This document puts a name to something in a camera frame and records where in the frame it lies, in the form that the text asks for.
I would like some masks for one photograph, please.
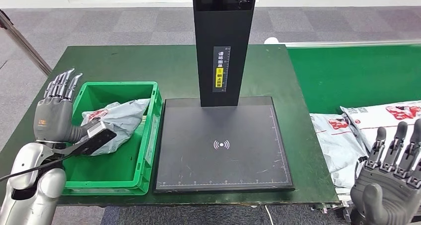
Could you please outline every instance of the green plastic crate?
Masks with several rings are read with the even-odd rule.
[[[63,195],[144,195],[147,193],[158,137],[162,98],[156,82],[87,82],[74,103],[72,123],[82,112],[150,98],[148,109],[132,137],[111,154],[80,155],[63,162],[67,182]]]

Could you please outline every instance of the metal pole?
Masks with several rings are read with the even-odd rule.
[[[11,39],[26,53],[31,61],[46,75],[51,73],[51,68],[40,54],[32,47],[25,37],[14,27],[9,17],[0,9],[0,28],[6,30]]]

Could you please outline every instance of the green table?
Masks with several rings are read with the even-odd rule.
[[[419,91],[414,89],[418,88],[421,68],[413,65],[419,62],[418,45],[289,48],[288,51],[279,45],[250,45],[241,95],[273,97],[295,191],[157,195],[150,189],[140,197],[61,197],[60,204],[337,204],[338,197],[307,107],[314,113],[338,113],[339,105],[366,106],[421,99]],[[68,47],[47,82],[71,67],[84,73],[82,82],[154,80],[163,98],[199,97],[195,46]],[[396,80],[399,83],[385,83]],[[42,94],[41,90],[0,153],[0,176],[10,172],[17,151],[34,140],[35,104]],[[4,196],[4,186],[4,183],[0,185],[0,199]]]
[[[81,84],[85,81],[156,81],[163,98],[199,97],[194,45],[68,47],[44,87],[55,75],[71,67],[75,67],[76,72],[83,72]],[[20,147],[34,141],[33,116],[43,89],[0,153],[1,176],[10,172]],[[285,46],[249,47],[241,95],[273,97],[295,191],[153,194],[150,188],[145,196],[63,196],[60,204],[123,206],[339,202]],[[0,186],[0,198],[3,196],[4,183]]]

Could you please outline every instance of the warning label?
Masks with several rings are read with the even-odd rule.
[[[228,81],[230,46],[214,46],[213,48],[213,78],[212,92],[226,92]]]
[[[222,87],[223,68],[216,68],[215,87]]]

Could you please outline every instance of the black panel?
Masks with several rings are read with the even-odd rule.
[[[193,0],[202,106],[238,103],[255,0]],[[214,92],[214,48],[230,47],[226,91]]]
[[[157,192],[293,188],[271,97],[165,101]]]

